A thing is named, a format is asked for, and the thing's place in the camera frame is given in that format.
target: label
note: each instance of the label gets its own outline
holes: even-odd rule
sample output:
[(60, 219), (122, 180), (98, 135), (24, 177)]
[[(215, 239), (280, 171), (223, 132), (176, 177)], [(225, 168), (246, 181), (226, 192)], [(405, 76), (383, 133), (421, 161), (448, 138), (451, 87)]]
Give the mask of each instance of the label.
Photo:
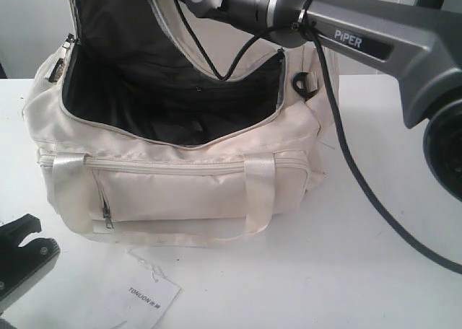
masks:
[(112, 266), (100, 296), (87, 313), (87, 328), (152, 329), (176, 298), (180, 287), (153, 274), (125, 255)]
[(315, 27), (321, 36), (382, 61), (388, 59), (393, 51), (392, 45), (361, 35), (358, 32), (345, 30), (324, 22), (318, 22)]

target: table surface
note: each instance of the table surface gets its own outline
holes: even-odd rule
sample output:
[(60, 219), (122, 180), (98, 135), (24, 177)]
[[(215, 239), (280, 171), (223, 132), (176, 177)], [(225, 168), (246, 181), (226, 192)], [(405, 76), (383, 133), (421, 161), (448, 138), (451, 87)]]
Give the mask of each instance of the table surface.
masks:
[[(97, 280), (124, 249), (71, 233), (48, 205), (21, 117), (31, 83), (0, 80), (0, 224), (34, 214), (40, 236), (62, 252), (4, 318), (19, 329), (82, 328)], [(419, 240), (461, 262), (461, 204), (425, 164), (425, 123), (405, 129), (396, 80), (342, 76), (340, 100), (352, 153), (378, 197)], [(156, 328), (462, 328), (462, 276), (419, 255), (374, 211), (333, 128), (321, 154), (327, 181), (259, 236), (220, 249), (137, 250), (183, 289)]]

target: zipper pull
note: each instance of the zipper pull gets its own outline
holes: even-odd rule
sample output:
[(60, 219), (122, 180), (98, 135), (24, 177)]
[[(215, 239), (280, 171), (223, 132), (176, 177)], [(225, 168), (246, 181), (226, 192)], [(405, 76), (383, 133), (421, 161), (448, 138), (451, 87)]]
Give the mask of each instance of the zipper pull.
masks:
[(72, 43), (74, 43), (74, 42), (75, 42), (74, 35), (69, 33), (67, 35), (66, 40), (61, 45), (61, 49), (60, 49), (60, 53), (59, 53), (59, 59), (57, 60), (55, 66), (50, 68), (50, 70), (45, 75), (45, 79), (47, 79), (49, 82), (57, 82), (58, 79), (63, 74), (62, 69), (64, 68), (64, 60), (66, 59), (67, 53), (68, 53), (69, 49), (71, 48)]
[(104, 204), (103, 204), (103, 218), (106, 222), (106, 228), (108, 229), (114, 229), (114, 224), (113, 224), (113, 221), (112, 221), (112, 216), (110, 215), (110, 209), (109, 209), (109, 206), (108, 204), (106, 203), (106, 201), (104, 201)]

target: black bag lining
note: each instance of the black bag lining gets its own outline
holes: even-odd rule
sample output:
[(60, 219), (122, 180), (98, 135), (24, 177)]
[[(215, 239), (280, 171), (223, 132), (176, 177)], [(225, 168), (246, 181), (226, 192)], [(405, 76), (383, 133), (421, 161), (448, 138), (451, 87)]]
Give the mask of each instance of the black bag lining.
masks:
[(218, 82), (170, 42), (146, 0), (82, 1), (81, 44), (72, 51), (62, 97), (72, 115), (197, 146), (261, 122), (281, 103), (283, 52), (243, 80)]

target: white bag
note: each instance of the white bag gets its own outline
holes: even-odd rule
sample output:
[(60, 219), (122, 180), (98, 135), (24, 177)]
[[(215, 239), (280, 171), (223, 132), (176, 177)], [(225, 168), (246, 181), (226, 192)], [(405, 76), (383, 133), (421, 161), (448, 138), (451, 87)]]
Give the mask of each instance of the white bag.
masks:
[[(76, 0), (71, 2), (78, 6)], [(213, 78), (172, 0), (148, 2), (175, 47), (196, 70)], [(213, 62), (225, 72), (250, 35), (196, 19), (183, 10)], [(80, 38), (82, 29), (78, 22), (76, 25)], [(75, 53), (82, 46), (68, 38), (45, 61), (24, 109), (30, 135), (38, 146), (48, 200), (72, 231), (91, 240), (130, 245), (217, 245), (261, 232), (272, 215), (296, 210), (305, 191), (322, 180), (316, 141), (332, 124), (332, 117), (312, 45), (283, 51), (265, 40), (258, 41), (244, 55), (231, 81), (240, 82), (282, 54), (281, 84), (273, 113), (197, 145), (149, 139), (69, 112), (66, 104), (70, 103), (65, 104), (63, 97), (69, 100), (75, 92), (91, 90), (77, 85), (70, 93), (72, 82), (78, 83), (77, 77), (89, 71), (78, 69), (79, 55)], [(335, 55), (326, 51), (326, 56), (338, 91)], [(292, 86), (301, 72), (309, 73), (310, 86), (317, 89), (308, 101)], [(204, 228), (197, 234), (175, 231), (179, 220), (243, 217), (245, 228), (233, 237), (213, 237)], [(186, 222), (186, 226), (195, 224)]]

